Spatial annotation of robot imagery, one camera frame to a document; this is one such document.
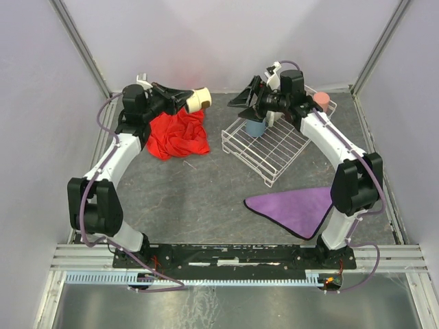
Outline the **blue plastic cup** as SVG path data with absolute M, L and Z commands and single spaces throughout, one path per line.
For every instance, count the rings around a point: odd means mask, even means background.
M 245 131 L 249 136 L 253 138 L 258 138 L 262 136 L 265 133 L 265 128 L 265 119 L 261 122 L 252 120 L 246 121 Z

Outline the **beige cup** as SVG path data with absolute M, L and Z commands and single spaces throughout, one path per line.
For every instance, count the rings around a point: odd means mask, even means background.
M 192 95 L 186 100 L 185 109 L 192 114 L 209 108 L 212 104 L 210 91 L 207 87 L 194 89 Z

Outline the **cream ceramic mug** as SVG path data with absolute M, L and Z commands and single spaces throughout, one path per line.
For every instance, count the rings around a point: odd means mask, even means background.
M 267 111 L 265 120 L 268 127 L 273 127 L 274 123 L 277 122 L 282 116 L 282 112 Z

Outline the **pink plastic tumbler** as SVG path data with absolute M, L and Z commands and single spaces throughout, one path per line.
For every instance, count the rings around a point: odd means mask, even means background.
M 313 95 L 313 101 L 316 104 L 316 109 L 321 110 L 324 113 L 327 113 L 330 103 L 330 97 L 325 92 L 316 92 Z

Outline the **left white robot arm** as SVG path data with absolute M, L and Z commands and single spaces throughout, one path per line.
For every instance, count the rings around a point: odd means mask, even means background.
M 69 221 L 89 247 L 106 242 L 117 249 L 139 252 L 147 246 L 146 235 L 123 218 L 117 186 L 129 164 L 141 153 L 151 133 L 151 122 L 160 114 L 194 113 L 211 104 L 206 88 L 178 90 L 156 82 L 137 82 L 107 99 L 121 99 L 123 109 L 115 130 L 102 129 L 112 143 L 97 164 L 67 184 Z

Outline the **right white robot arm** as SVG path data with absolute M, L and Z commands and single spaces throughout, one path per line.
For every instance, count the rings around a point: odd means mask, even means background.
M 335 169 L 331 186 L 334 210 L 320 236 L 327 250 L 346 247 L 359 221 L 373 215 L 377 202 L 384 202 L 383 160 L 350 142 L 332 124 L 323 108 L 305 90 L 298 69 L 273 73 L 263 81 L 255 75 L 249 85 L 228 106 L 239 108 L 243 119 L 262 122 L 268 112 L 279 112 L 303 136 L 313 142 Z

